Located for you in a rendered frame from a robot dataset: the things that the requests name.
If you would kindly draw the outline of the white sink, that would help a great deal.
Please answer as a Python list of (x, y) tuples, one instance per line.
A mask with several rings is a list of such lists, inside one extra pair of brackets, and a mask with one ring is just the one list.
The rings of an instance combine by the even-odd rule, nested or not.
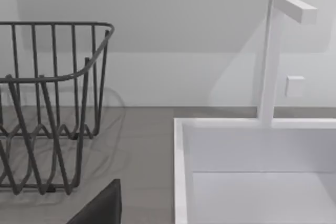
[(174, 224), (336, 224), (336, 120), (175, 118)]

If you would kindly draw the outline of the tall white tap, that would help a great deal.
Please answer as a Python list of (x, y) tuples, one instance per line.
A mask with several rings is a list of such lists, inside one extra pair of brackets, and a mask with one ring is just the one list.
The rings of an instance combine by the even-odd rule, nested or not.
[(257, 116), (264, 127), (274, 118), (277, 74), (280, 61), (284, 18), (287, 16), (302, 25), (315, 24), (318, 8), (302, 0), (269, 0), (262, 61), (262, 83)]

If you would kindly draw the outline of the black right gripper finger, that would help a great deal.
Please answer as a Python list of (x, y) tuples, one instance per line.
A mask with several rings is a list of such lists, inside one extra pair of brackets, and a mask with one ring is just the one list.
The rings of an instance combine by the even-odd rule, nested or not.
[(121, 180), (111, 181), (66, 224), (121, 224)]

